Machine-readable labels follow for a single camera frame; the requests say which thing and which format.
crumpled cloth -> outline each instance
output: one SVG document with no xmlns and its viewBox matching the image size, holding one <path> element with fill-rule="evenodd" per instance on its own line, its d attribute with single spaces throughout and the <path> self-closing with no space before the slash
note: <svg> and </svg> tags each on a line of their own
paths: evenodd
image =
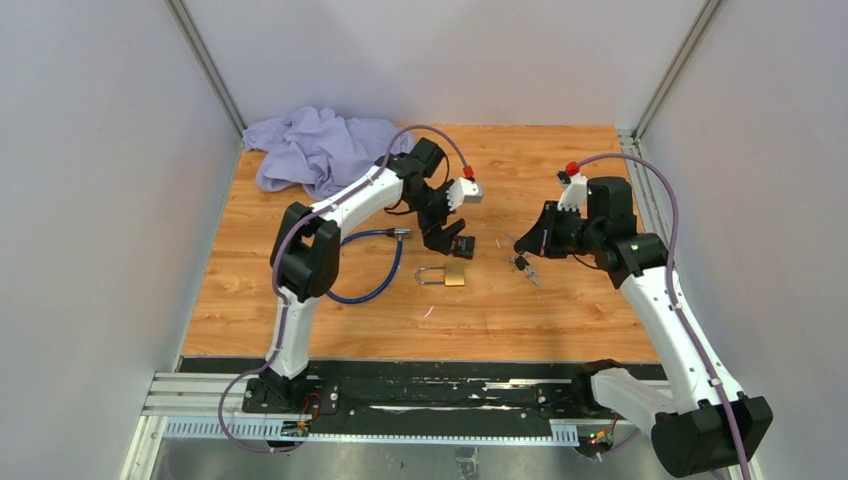
<svg viewBox="0 0 848 480">
<path fill-rule="evenodd" d="M 242 138 L 246 149 L 268 152 L 256 172 L 260 189 L 277 192 L 299 183 L 310 197 L 323 200 L 362 177 L 398 130 L 385 119 L 345 120 L 329 108 L 304 107 L 254 123 Z M 412 134 L 404 133 L 392 153 L 409 152 L 414 144 Z"/>
</svg>

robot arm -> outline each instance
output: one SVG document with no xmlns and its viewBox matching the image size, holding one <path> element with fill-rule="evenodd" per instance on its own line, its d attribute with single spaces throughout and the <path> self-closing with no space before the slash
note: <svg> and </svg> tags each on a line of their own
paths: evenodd
<svg viewBox="0 0 848 480">
<path fill-rule="evenodd" d="M 682 477 L 737 463 L 715 389 L 719 382 L 730 397 L 750 459 L 772 421 L 768 403 L 763 397 L 747 397 L 721 363 L 689 308 L 677 272 L 672 272 L 672 280 L 678 304 L 671 305 L 666 289 L 668 251 L 657 235 L 637 232 L 630 184 L 619 177 L 587 180 L 576 171 L 560 172 L 558 178 L 565 188 L 562 197 L 545 202 L 536 224 L 516 241 L 516 253 L 546 258 L 594 255 L 597 266 L 642 320 L 672 393 L 669 398 L 618 363 L 601 360 L 582 366 L 573 382 L 581 407 L 588 413 L 610 409 L 632 421 L 650 435 L 669 473 Z M 587 218 L 580 214 L 584 202 Z M 716 379 L 705 369 L 676 309 L 689 319 L 715 367 Z"/>
<path fill-rule="evenodd" d="M 276 282 L 285 299 L 278 301 L 273 338 L 278 338 L 283 329 L 283 341 L 279 351 L 272 344 L 266 356 L 266 360 L 272 361 L 262 376 L 282 398 L 294 396 L 295 401 L 300 400 L 292 391 L 291 380 L 307 366 L 318 300 L 338 276 L 341 240 L 356 226 L 403 200 L 418 215 L 424 245 L 445 255 L 450 253 L 455 237 L 465 228 L 465 221 L 460 219 L 442 228 L 447 217 L 463 203 L 480 202 L 483 190 L 473 178 L 449 180 L 438 188 L 427 185 L 425 179 L 433 175 L 444 157 L 438 145 L 421 139 L 410 153 L 390 158 L 379 176 L 376 175 L 379 167 L 374 166 L 357 183 L 326 200 L 310 207 L 300 203 L 288 207 L 274 244 L 272 265 L 283 238 L 296 223 L 311 212 L 330 208 L 295 232 L 280 259 Z M 304 241 L 307 238 L 311 238 L 311 244 Z"/>
</svg>

padlock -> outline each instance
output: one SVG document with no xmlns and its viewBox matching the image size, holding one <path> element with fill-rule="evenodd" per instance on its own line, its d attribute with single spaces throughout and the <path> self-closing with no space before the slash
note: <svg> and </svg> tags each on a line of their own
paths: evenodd
<svg viewBox="0 0 848 480">
<path fill-rule="evenodd" d="M 421 272 L 426 270 L 444 270 L 445 278 L 441 282 L 421 280 Z M 444 285 L 446 287 L 462 287 L 465 285 L 465 267 L 458 263 L 448 263 L 441 267 L 421 267 L 415 271 L 415 279 L 421 285 Z"/>
</svg>

wooden table surface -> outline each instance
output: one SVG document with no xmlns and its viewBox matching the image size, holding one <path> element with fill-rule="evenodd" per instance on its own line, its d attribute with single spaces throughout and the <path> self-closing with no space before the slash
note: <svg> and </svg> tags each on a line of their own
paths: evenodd
<svg viewBox="0 0 848 480">
<path fill-rule="evenodd" d="M 462 148 L 484 189 L 480 204 L 459 209 L 463 234 L 477 237 L 473 260 L 424 248 L 415 216 L 379 213 L 355 231 L 411 227 L 391 285 L 361 305 L 321 300 L 312 330 L 315 357 L 583 361 L 656 361 L 638 317 L 606 274 L 574 259 L 532 260 L 541 288 L 514 270 L 505 232 L 526 232 L 545 200 L 559 198 L 557 170 L 597 153 L 620 151 L 611 127 L 457 126 L 441 128 Z M 438 139 L 430 134 L 428 138 Z M 453 171 L 460 164 L 449 146 Z M 299 186 L 263 193 L 254 184 L 264 152 L 242 155 L 189 327 L 185 355 L 264 355 L 271 341 L 276 297 L 268 264 L 281 216 L 293 201 L 312 203 Z M 590 178 L 627 176 L 621 160 L 587 166 Z M 434 175 L 440 182 L 443 171 Z M 356 240 L 341 250 L 337 294 L 370 292 L 392 263 L 395 241 Z M 463 262 L 466 286 L 419 285 L 418 267 Z M 427 312 L 433 307 L 430 315 Z"/>
</svg>

red cable connector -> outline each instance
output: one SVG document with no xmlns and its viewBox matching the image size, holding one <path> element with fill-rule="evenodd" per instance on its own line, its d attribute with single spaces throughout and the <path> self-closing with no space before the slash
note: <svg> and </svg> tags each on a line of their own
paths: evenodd
<svg viewBox="0 0 848 480">
<path fill-rule="evenodd" d="M 577 175 L 578 173 L 580 173 L 580 167 L 577 166 L 577 162 L 571 162 L 568 165 L 566 165 L 565 166 L 565 173 L 569 177 L 573 177 L 574 175 Z"/>
</svg>

